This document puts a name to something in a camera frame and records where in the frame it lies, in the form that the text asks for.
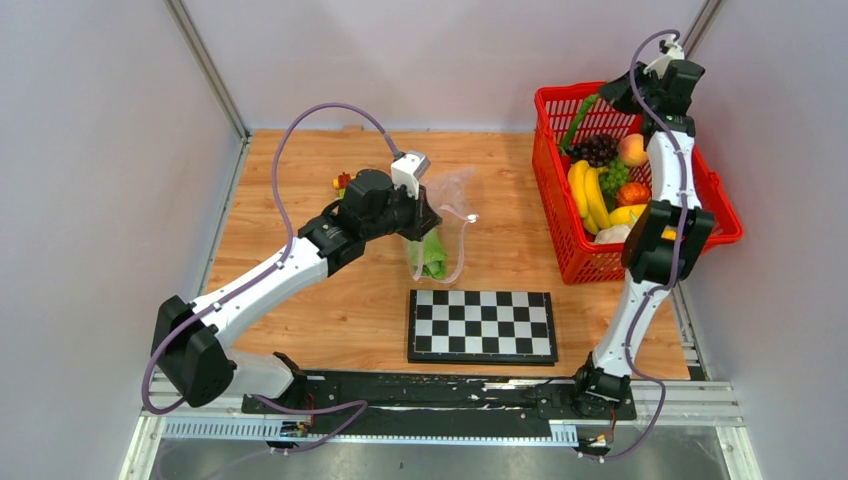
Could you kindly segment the green napa cabbage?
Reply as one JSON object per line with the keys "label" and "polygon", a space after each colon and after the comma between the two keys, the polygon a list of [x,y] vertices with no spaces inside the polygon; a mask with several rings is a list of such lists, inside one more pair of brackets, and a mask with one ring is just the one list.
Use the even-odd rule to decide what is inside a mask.
{"label": "green napa cabbage", "polygon": [[404,248],[414,280],[421,278],[444,280],[446,278],[448,254],[437,228],[430,230],[422,241],[406,240]]}

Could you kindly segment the clear zip top bag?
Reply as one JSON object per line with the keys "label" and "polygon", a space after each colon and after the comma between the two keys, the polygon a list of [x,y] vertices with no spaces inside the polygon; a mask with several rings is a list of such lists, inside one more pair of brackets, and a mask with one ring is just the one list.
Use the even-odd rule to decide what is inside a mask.
{"label": "clear zip top bag", "polygon": [[442,217],[442,223],[436,228],[448,254],[447,276],[444,280],[414,280],[409,268],[413,281],[431,280],[450,284],[461,275],[466,262],[467,232],[479,220],[479,215],[472,209],[467,198],[475,174],[474,167],[466,167],[436,174],[423,183],[430,205]]}

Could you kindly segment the red plastic basket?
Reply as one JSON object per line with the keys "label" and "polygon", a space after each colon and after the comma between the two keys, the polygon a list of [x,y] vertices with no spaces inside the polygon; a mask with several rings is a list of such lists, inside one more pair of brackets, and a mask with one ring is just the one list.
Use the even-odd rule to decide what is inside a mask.
{"label": "red plastic basket", "polygon": [[[532,154],[540,197],[561,275],[568,285],[621,281],[621,243],[594,243],[584,229],[571,195],[567,174],[571,161],[562,158],[559,142],[568,133],[586,97],[597,92],[599,82],[542,87],[535,93],[537,124]],[[728,199],[720,176],[711,171],[700,151],[692,154],[694,188],[701,207],[715,215],[716,225],[704,252],[739,241],[743,227]]]}

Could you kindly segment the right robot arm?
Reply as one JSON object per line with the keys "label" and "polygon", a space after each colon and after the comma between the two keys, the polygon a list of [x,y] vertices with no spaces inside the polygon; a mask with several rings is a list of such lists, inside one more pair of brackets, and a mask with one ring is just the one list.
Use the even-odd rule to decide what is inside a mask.
{"label": "right robot arm", "polygon": [[575,377],[570,403],[580,416],[620,408],[630,395],[635,356],[660,304],[691,272],[715,225],[694,189],[695,122],[688,114],[702,66],[685,59],[635,62],[598,93],[613,109],[642,118],[652,198],[622,250],[622,297],[600,343]]}

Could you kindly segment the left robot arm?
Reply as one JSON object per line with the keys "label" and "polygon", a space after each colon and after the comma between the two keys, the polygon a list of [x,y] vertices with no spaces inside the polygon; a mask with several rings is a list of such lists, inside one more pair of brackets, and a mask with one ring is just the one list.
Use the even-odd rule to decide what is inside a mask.
{"label": "left robot arm", "polygon": [[418,241],[441,222],[422,171],[360,171],[344,197],[301,227],[282,251],[223,288],[190,302],[174,295],[158,308],[151,346],[160,368],[191,407],[223,394],[260,395],[283,413],[298,411],[306,386],[281,356],[238,352],[233,343],[299,291],[360,258],[367,242],[398,234]]}

